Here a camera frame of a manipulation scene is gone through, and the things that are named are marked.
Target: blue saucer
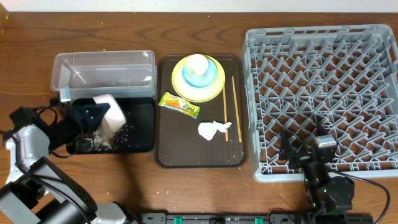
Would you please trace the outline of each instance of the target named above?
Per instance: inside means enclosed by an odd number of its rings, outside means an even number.
[[[204,76],[193,76],[187,72],[185,65],[182,67],[182,78],[186,81],[190,86],[196,88],[203,88],[211,85],[217,78],[217,68],[214,62],[210,59],[207,59],[209,62],[209,67],[207,68],[206,74]]]

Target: brown tray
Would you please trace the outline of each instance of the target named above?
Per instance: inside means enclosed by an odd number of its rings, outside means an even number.
[[[247,108],[241,60],[235,55],[210,56],[217,59],[225,71],[227,118],[232,122],[232,126],[228,129],[228,142],[225,141],[225,133],[217,132],[211,141],[207,141],[198,134],[198,126],[202,122],[224,123],[223,92],[210,101],[194,103],[194,105],[200,106],[200,112],[196,119],[181,112],[158,106],[159,133],[156,140],[155,159],[162,167],[237,167],[244,164],[247,159],[247,136],[243,131],[247,130]],[[184,57],[186,56],[171,55],[161,61],[159,99],[166,91],[178,96],[173,88],[171,76],[174,66]],[[242,142],[239,142],[238,126],[236,125],[232,76],[235,81]]]

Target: white napkin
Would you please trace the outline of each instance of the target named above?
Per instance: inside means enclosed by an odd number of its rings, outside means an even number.
[[[222,133],[226,132],[226,129],[231,126],[231,122],[226,124],[221,124],[219,122],[213,121],[210,122],[203,122],[199,124],[198,131],[201,136],[203,136],[207,141],[213,139],[213,136],[216,134],[217,130]]]

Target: gray plastic basket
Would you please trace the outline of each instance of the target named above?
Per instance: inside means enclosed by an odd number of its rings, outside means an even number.
[[[251,29],[242,56],[258,182],[303,180],[278,160],[279,134],[307,150],[317,123],[339,141],[329,168],[398,176],[398,49],[389,26]]]

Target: snack package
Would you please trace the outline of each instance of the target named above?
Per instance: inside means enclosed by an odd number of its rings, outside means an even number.
[[[185,113],[195,119],[197,118],[200,111],[199,106],[195,106],[187,100],[184,100],[183,98],[177,96],[173,96],[168,92],[166,92],[160,100],[159,106],[165,106],[167,108]]]

